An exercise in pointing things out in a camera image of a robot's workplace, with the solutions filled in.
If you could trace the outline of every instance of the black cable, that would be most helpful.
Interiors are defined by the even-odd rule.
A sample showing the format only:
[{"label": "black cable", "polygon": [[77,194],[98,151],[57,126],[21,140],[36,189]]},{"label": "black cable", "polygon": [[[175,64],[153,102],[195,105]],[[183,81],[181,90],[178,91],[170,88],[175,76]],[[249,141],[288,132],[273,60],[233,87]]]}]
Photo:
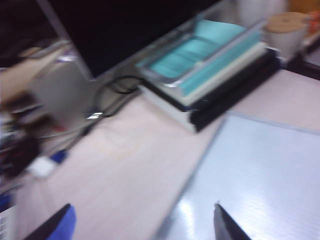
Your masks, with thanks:
[{"label": "black cable", "polygon": [[[124,86],[120,81],[123,79],[136,79],[139,82],[144,81],[145,79],[143,77],[139,77],[139,76],[134,76],[134,75],[122,75],[122,76],[118,76],[116,78],[114,78],[112,81],[105,83],[104,85],[102,85],[97,92],[95,93],[94,97],[93,97],[93,108],[95,109],[95,111],[97,112],[104,112],[102,110],[101,107],[101,101],[102,101],[102,95],[105,91],[105,89],[110,89],[111,91],[117,93],[117,94],[121,94],[121,95],[130,95],[132,93],[134,93],[135,91],[138,90],[138,84],[135,84],[134,87],[126,87]],[[121,86],[122,88],[126,89],[126,91],[121,91],[119,90],[115,84],[118,84],[119,86]]]},{"label": "black cable", "polygon": [[77,134],[74,137],[74,139],[66,147],[64,147],[64,149],[65,150],[71,149],[77,142],[80,141],[82,137],[88,135],[91,132],[91,130],[94,128],[94,126],[96,126],[96,124],[98,124],[102,119],[111,118],[114,115],[116,115],[130,100],[132,100],[139,94],[138,88],[134,90],[133,89],[134,88],[131,89],[132,92],[130,94],[125,94],[125,95],[122,94],[121,96],[113,100],[105,109],[101,111],[102,115],[99,115],[97,119],[92,120],[93,122],[88,126],[86,126],[83,130],[81,130],[81,132]]}]

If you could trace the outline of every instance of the computer monitor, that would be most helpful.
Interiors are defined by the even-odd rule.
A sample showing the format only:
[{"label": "computer monitor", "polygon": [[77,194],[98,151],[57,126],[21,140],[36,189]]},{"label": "computer monitor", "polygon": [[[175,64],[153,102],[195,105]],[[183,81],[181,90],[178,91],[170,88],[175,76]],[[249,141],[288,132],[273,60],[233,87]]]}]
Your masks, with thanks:
[{"label": "computer monitor", "polygon": [[217,0],[38,0],[71,40],[91,79],[127,60]]}]

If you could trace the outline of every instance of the black object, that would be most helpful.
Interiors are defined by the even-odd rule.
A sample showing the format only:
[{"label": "black object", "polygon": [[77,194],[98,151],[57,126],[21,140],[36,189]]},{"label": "black object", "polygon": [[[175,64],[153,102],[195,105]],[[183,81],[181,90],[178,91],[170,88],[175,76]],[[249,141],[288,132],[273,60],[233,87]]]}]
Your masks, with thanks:
[{"label": "black object", "polygon": [[251,240],[220,204],[215,205],[213,223],[216,240]]},{"label": "black object", "polygon": [[62,218],[66,215],[70,204],[65,205],[46,222],[39,226],[34,232],[27,236],[24,240],[46,240],[57,228]]},{"label": "black object", "polygon": [[267,53],[190,106],[184,106],[148,81],[143,85],[181,112],[191,112],[189,121],[201,131],[281,68],[276,52]]},{"label": "black object", "polygon": [[47,2],[51,7],[43,3],[43,9],[50,17],[53,12],[57,15],[92,76],[97,77],[217,0]]},{"label": "black object", "polygon": [[[308,55],[317,48],[320,48],[320,38],[304,50],[305,54]],[[320,80],[320,67],[306,62],[301,52],[287,63],[285,69],[296,74]]]},{"label": "black object", "polygon": [[35,137],[20,139],[1,162],[3,174],[10,178],[18,176],[39,154],[40,145]]}]

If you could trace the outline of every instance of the cable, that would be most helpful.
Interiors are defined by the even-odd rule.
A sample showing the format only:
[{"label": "cable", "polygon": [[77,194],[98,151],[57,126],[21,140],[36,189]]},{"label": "cable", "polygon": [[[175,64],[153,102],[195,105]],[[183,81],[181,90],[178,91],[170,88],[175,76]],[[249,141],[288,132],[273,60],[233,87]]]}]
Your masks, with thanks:
[{"label": "cable", "polygon": [[73,129],[70,129],[70,130],[67,130],[67,131],[64,131],[64,132],[61,132],[61,133],[40,136],[40,137],[38,137],[38,139],[40,139],[40,140],[41,139],[50,139],[50,138],[60,137],[60,136],[63,136],[63,135],[72,134],[73,132],[78,131],[80,129],[83,129],[83,128],[87,127],[90,124],[91,124],[91,122],[87,122],[87,123],[85,123],[85,124],[83,124],[81,126],[75,127]]},{"label": "cable", "polygon": [[[134,76],[134,75],[122,75],[122,76],[118,76],[116,78],[114,78],[112,81],[105,83],[103,86],[101,86],[97,92],[95,93],[94,97],[93,97],[93,107],[95,108],[95,110],[97,112],[103,112],[102,108],[101,108],[101,101],[102,101],[102,95],[103,92],[105,91],[106,88],[110,89],[111,91],[117,93],[117,94],[121,94],[121,95],[130,95],[133,92],[138,90],[138,84],[135,84],[134,87],[125,87],[120,81],[123,79],[136,79],[139,82],[145,81],[145,79],[143,77],[139,77],[139,76]],[[115,87],[115,84],[118,84],[119,86],[121,86],[122,88],[126,89],[126,91],[121,91],[119,89],[117,89]]]},{"label": "cable", "polygon": [[[114,87],[114,84],[116,84],[117,81],[119,81],[121,79],[126,79],[126,78],[133,78],[133,79],[137,79],[139,81],[144,80],[141,77],[126,75],[126,76],[117,77],[114,80],[112,80],[111,82],[104,84],[101,88],[98,89],[98,91],[96,92],[94,99],[93,99],[95,108],[98,111],[100,111],[101,107],[100,107],[100,105],[97,105],[97,104],[100,104],[100,102],[101,102],[101,96],[102,96],[103,91],[106,88],[111,89],[111,86]],[[126,88],[121,83],[119,84],[119,82],[117,82],[117,84],[123,88]],[[88,119],[91,119],[89,122],[87,122],[79,127],[76,127],[74,129],[65,131],[65,132],[39,137],[38,139],[43,140],[43,139],[49,139],[49,138],[55,138],[55,137],[68,135],[68,134],[71,134],[75,131],[80,131],[80,133],[76,134],[75,136],[72,136],[62,142],[57,143],[56,145],[51,147],[50,150],[47,150],[46,152],[51,152],[53,149],[58,148],[59,146],[67,143],[68,141],[71,141],[71,142],[69,142],[67,144],[67,146],[65,146],[63,149],[65,151],[71,149],[82,137],[89,134],[91,132],[91,130],[93,129],[93,127],[98,122],[100,122],[104,118],[111,118],[114,115],[116,115],[131,99],[133,99],[134,97],[136,97],[140,93],[137,84],[135,85],[135,87],[132,87],[132,86],[128,87],[126,89],[127,91],[120,91],[117,88],[116,88],[116,90],[118,91],[117,93],[120,94],[121,96],[119,96],[115,100],[113,100],[105,109],[101,110],[100,112],[97,111],[97,112],[92,113],[92,115],[90,117],[93,117],[93,118],[88,117]]]}]

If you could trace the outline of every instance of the blue object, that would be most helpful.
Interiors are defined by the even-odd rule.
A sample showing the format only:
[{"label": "blue object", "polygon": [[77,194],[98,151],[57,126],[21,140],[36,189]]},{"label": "blue object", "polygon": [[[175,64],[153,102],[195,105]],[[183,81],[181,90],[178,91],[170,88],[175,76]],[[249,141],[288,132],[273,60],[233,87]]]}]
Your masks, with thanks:
[{"label": "blue object", "polygon": [[66,159],[67,156],[68,156],[67,151],[63,149],[54,153],[50,158],[56,163],[61,164]]},{"label": "blue object", "polygon": [[76,227],[76,220],[75,208],[70,206],[60,223],[46,240],[72,240]]}]

